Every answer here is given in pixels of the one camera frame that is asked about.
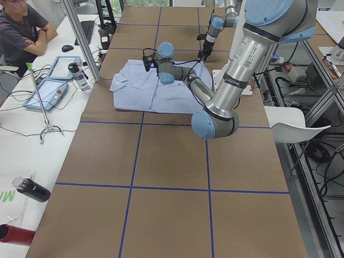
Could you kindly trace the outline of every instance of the gray t-shirt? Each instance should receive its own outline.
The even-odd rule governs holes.
[[[26,63],[33,62],[37,57],[23,50],[30,45],[23,37],[36,42],[38,39],[36,27],[43,28],[49,23],[30,5],[27,5],[27,13],[24,23],[21,24],[8,16],[4,9],[0,12],[0,48],[4,52],[6,63],[9,66],[19,67],[17,71],[19,76],[23,76],[26,72]]]

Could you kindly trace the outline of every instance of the shirt sleeve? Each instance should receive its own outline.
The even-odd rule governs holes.
[[[25,39],[23,39],[23,36],[18,31],[9,28],[1,31],[1,37],[3,37],[2,40],[9,45],[13,45],[20,50],[24,50],[30,45],[30,43],[27,43]]]
[[[49,23],[46,18],[40,15],[39,12],[32,8],[30,5],[27,5],[27,9],[29,11],[30,17],[32,17],[32,19],[34,20],[36,27],[43,28]]]

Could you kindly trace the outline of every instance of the keyboard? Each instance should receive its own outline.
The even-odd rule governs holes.
[[[85,33],[86,39],[88,44],[91,43],[91,39],[92,39],[92,34],[93,34],[93,28],[95,26],[95,21],[94,20],[83,20],[80,22],[82,30]],[[75,39],[75,46],[78,46],[78,42],[77,39]]]

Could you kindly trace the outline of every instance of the blue joint cap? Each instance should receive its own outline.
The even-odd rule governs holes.
[[[216,29],[221,29],[224,26],[224,20],[222,20],[220,17],[215,17],[212,21],[211,21],[211,25],[213,25],[214,28]]]
[[[163,57],[163,58],[171,58],[174,53],[174,47],[170,42],[163,42],[160,44],[160,46],[157,48],[157,52]]]
[[[174,83],[174,76],[169,73],[159,73],[159,79],[164,85]]]
[[[294,33],[291,35],[286,35],[286,36],[281,37],[281,39],[279,40],[279,43],[291,43],[291,42],[297,42],[300,40],[310,39],[311,37],[313,37],[315,31],[316,31],[316,28],[313,27],[305,31],[301,31],[301,32]]]
[[[214,139],[215,125],[210,115],[204,110],[196,111],[191,118],[192,130],[203,140]]]
[[[235,18],[235,20],[234,20],[233,28],[236,28],[236,27],[237,27],[238,21],[239,21],[239,16],[236,16],[236,18]]]
[[[247,0],[245,18],[248,24],[264,26],[280,19],[294,0]]]

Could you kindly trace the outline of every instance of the computer mouse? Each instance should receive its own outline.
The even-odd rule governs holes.
[[[68,52],[68,51],[71,51],[71,50],[73,50],[73,49],[74,49],[74,47],[71,46],[71,45],[64,45],[64,46],[62,47],[62,52]]]

